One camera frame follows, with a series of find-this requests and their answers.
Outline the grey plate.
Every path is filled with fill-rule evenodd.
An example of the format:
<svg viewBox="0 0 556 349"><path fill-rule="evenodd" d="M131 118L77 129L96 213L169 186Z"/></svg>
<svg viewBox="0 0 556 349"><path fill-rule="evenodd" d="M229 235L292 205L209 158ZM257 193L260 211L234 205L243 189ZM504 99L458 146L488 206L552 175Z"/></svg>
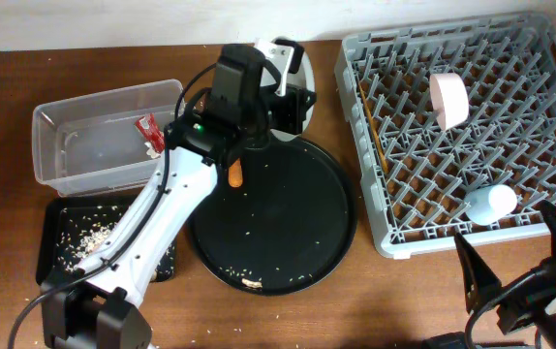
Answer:
<svg viewBox="0 0 556 349"><path fill-rule="evenodd" d="M315 88L315 80L314 80L314 72L313 68L309 59L309 56L306 52L303 53L301 62L299 63L299 70L297 73L289 73L287 77L287 83L294 84L299 87L306 87L307 90L312 92L316 91ZM311 107L307 113L306 118L303 122L303 130L299 132L297 135L285 133L278 130L271 130L272 135L281 142L290 142L296 137L300 136L308 127L309 122L312 119L314 108Z"/></svg>

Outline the blue cup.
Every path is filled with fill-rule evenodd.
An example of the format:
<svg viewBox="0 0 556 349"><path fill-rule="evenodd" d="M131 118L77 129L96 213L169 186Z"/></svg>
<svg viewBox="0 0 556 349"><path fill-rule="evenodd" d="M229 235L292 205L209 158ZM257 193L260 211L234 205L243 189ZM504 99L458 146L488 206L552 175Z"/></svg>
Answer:
<svg viewBox="0 0 556 349"><path fill-rule="evenodd" d="M496 184L468 193L466 215L475 224L486 226L512 213L518 205L515 192L507 185Z"/></svg>

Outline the wooden chopstick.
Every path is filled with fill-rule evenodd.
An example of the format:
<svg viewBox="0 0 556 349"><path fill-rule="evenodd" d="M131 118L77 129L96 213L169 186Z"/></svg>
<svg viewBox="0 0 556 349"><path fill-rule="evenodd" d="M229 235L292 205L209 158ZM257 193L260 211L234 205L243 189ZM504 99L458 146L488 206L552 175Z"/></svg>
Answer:
<svg viewBox="0 0 556 349"><path fill-rule="evenodd" d="M377 130L376 130L375 125L374 125L374 119L373 119L371 111L369 109L366 95L364 93L360 78L356 77L355 80L356 80L356 83L357 83L357 88L358 88L358 92L359 92L359 95L360 95L360 99L362 101L364 114L365 114L366 119L368 121L370 132L372 134L373 143L374 143L375 148L377 150L377 154L378 154L379 161L380 161L380 166L381 166L384 174L387 175L388 174L388 165L387 165L387 162L386 162L385 155L382 152L382 147L381 147L379 135L378 135Z"/></svg>

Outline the orange carrot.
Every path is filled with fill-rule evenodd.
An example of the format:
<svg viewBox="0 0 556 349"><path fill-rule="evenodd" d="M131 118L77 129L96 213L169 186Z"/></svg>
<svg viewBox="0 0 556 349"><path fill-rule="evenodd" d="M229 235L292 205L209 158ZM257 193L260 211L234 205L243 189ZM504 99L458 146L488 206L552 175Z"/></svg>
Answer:
<svg viewBox="0 0 556 349"><path fill-rule="evenodd" d="M241 187L243 184L243 171L241 161L235 160L228 170L228 183L232 188Z"/></svg>

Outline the red snack wrapper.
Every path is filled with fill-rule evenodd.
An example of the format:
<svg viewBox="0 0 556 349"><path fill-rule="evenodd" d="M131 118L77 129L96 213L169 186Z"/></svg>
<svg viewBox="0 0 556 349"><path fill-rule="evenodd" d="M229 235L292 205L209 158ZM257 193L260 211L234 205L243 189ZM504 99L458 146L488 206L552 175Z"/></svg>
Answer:
<svg viewBox="0 0 556 349"><path fill-rule="evenodd" d="M161 153L166 145L163 132L159 129L153 113L146 114L135 122L136 128L150 143L153 151Z"/></svg>

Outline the pink bowl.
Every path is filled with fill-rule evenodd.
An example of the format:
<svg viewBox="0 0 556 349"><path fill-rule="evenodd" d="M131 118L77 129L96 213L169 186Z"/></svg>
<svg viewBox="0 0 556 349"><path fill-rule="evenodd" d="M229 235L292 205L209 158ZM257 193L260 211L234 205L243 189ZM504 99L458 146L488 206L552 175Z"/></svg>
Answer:
<svg viewBox="0 0 556 349"><path fill-rule="evenodd" d="M447 131L468 118L469 99L463 79L455 73L432 74L430 99L436 121Z"/></svg>

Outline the white tissue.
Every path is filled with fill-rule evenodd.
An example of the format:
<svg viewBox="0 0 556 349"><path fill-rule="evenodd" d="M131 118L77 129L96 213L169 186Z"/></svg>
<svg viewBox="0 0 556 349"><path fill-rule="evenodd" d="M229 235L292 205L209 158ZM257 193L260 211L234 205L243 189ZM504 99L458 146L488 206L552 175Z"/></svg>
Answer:
<svg viewBox="0 0 556 349"><path fill-rule="evenodd" d="M151 159L157 159L161 156L160 152L157 152L154 148L153 145L151 144L151 142L145 142L144 143L147 147L146 150L146 155L149 156Z"/></svg>

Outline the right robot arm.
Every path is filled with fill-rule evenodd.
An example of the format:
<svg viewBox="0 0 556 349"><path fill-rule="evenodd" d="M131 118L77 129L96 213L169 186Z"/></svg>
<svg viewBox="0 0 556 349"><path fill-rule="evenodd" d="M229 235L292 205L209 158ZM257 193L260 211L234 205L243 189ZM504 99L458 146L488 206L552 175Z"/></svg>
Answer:
<svg viewBox="0 0 556 349"><path fill-rule="evenodd" d="M544 201L539 210L551 236L551 255L504 286L476 249L462 235L454 237L463 271L465 330L424 340L423 348L474 348L473 330L485 313L494 310L502 334L535 327L535 344L556 348L556 206Z"/></svg>

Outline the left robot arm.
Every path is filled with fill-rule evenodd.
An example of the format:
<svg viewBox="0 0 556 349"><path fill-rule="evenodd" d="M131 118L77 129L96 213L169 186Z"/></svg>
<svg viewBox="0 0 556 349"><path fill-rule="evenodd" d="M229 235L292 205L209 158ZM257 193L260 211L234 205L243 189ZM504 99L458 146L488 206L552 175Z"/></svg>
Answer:
<svg viewBox="0 0 556 349"><path fill-rule="evenodd" d="M210 86L183 89L151 177L73 272L53 270L32 306L49 348L147 348L140 306L180 229L247 149L303 133L316 101L304 47L286 38L222 47Z"/></svg>

